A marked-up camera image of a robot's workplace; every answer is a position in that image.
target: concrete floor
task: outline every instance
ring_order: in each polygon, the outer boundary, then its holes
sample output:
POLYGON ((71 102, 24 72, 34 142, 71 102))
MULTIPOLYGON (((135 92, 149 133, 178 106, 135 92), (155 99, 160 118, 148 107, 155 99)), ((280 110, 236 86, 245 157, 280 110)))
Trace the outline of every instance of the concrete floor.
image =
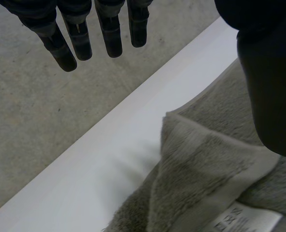
POLYGON ((66 73, 35 33, 0 6, 0 207, 218 18, 213 0, 155 0, 148 43, 137 49, 126 9, 120 13, 123 55, 106 54, 92 9, 93 57, 66 73))

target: folded towel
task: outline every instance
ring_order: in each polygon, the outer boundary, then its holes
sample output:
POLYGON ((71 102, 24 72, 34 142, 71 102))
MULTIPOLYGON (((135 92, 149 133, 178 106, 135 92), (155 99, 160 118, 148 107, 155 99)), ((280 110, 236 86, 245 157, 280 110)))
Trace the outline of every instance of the folded towel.
POLYGON ((282 213, 273 232, 286 232, 286 158, 256 134, 238 61, 167 114, 160 162, 105 232, 200 231, 236 199, 282 213))

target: towel label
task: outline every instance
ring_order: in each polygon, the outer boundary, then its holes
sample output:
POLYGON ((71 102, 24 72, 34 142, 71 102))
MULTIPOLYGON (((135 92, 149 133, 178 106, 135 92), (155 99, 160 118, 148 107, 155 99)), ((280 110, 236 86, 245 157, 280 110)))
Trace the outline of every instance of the towel label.
POLYGON ((282 215, 270 210, 233 203, 203 232, 271 232, 282 215))

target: white surface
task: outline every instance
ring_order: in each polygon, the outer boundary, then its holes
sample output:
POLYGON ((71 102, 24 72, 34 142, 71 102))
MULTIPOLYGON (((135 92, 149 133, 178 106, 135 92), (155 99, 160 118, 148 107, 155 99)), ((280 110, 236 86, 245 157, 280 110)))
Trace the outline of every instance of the white surface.
POLYGON ((216 20, 0 209, 0 232, 99 232, 159 160, 162 117, 236 58, 216 20))

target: terry cloth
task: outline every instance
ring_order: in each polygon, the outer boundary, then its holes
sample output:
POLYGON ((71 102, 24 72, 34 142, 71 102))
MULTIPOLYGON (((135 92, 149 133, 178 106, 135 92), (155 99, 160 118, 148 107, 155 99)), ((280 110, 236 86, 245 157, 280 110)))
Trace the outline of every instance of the terry cloth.
POLYGON ((283 214, 273 232, 286 232, 286 158, 256 134, 238 60, 167 113, 160 162, 105 232, 200 231, 235 200, 283 214))

